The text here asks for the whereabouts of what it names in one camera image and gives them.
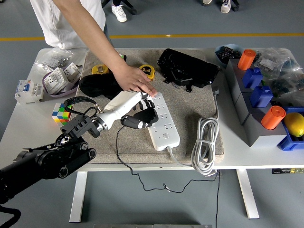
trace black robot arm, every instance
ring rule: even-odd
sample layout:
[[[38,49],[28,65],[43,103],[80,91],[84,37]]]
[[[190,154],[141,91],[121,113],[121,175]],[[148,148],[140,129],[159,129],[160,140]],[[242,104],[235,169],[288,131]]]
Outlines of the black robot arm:
[[[0,204],[41,179],[65,178],[96,156],[81,135],[95,131],[88,116],[78,115],[60,128],[55,143],[23,148],[14,163],[0,170]]]

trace table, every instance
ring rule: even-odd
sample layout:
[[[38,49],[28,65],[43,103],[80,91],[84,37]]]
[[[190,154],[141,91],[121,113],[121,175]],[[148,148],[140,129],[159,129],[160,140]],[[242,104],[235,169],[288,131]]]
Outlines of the table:
[[[41,50],[36,60],[49,50],[49,48]],[[208,62],[218,64],[213,48],[203,50]],[[85,54],[77,64],[83,64],[84,60]],[[36,66],[33,66],[28,79],[41,80],[42,77],[43,74],[37,70]],[[217,101],[219,105],[219,125],[225,152],[223,160],[220,163],[215,163],[214,168],[218,170],[237,170],[248,218],[257,219],[259,215],[246,169],[303,168],[304,153],[303,150],[284,152],[276,147],[267,149],[250,148],[246,144],[246,134],[239,123],[223,72],[217,76],[213,86],[218,86],[220,91]],[[75,93],[58,99],[45,95],[44,101],[41,103],[16,104],[0,142],[0,168],[10,165],[23,147],[35,148],[53,143],[61,134],[61,131],[59,127],[54,125],[50,114],[55,103],[63,103],[72,96],[75,96]],[[136,171],[192,169],[175,164],[134,164],[132,168]],[[80,222],[88,171],[128,170],[122,164],[86,164],[81,167],[77,173],[70,222]]]

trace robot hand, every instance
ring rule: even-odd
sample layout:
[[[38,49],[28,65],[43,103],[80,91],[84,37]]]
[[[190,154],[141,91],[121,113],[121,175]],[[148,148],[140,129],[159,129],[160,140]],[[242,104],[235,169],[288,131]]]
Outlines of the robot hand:
[[[136,113],[134,117],[126,115],[138,103],[142,111]],[[92,122],[99,132],[109,130],[115,120],[121,120],[122,125],[135,129],[150,127],[152,123],[158,120],[154,107],[153,99],[148,94],[136,91],[122,91],[107,104],[103,111],[92,118]],[[95,138],[98,137],[93,132],[90,132],[90,134]]]

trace white sneaker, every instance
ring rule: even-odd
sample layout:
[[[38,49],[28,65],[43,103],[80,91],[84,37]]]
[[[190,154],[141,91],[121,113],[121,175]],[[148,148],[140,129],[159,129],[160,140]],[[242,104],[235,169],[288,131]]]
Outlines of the white sneaker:
[[[206,5],[210,4],[211,2],[212,2],[212,0],[203,0],[203,3]]]
[[[230,8],[231,8],[231,2],[230,2],[230,0],[224,0],[223,1],[223,5],[220,8],[220,11],[222,13],[228,13],[230,11]]]
[[[119,22],[125,22],[127,21],[127,16],[126,14],[124,13],[124,10],[122,8],[122,5],[119,5],[119,6],[115,6],[113,3],[112,3],[112,13],[117,17],[117,20]]]

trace floor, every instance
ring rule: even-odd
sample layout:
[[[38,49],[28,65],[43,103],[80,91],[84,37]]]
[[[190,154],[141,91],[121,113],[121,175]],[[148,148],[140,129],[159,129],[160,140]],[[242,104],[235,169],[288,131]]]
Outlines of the floor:
[[[220,12],[221,1],[203,7],[200,0],[130,0],[138,11],[120,23],[104,10],[117,48],[211,48],[238,44],[245,48],[291,50],[304,66],[304,1],[239,0],[238,12]],[[26,79],[39,50],[47,48],[29,0],[0,3],[0,138],[15,107],[17,82]],[[184,34],[181,38],[126,38],[125,35]],[[5,41],[21,38],[22,41]],[[148,188],[181,190],[195,171],[141,171]],[[304,175],[248,170],[260,219],[249,220],[234,170],[223,170],[218,197],[219,228],[302,228]],[[129,172],[89,173],[82,222],[69,224],[76,174],[63,180],[42,180],[5,204],[21,210],[14,228],[92,228],[95,224],[208,224],[215,227],[218,180],[195,182],[183,193],[145,192]],[[0,214],[0,224],[10,218]]]

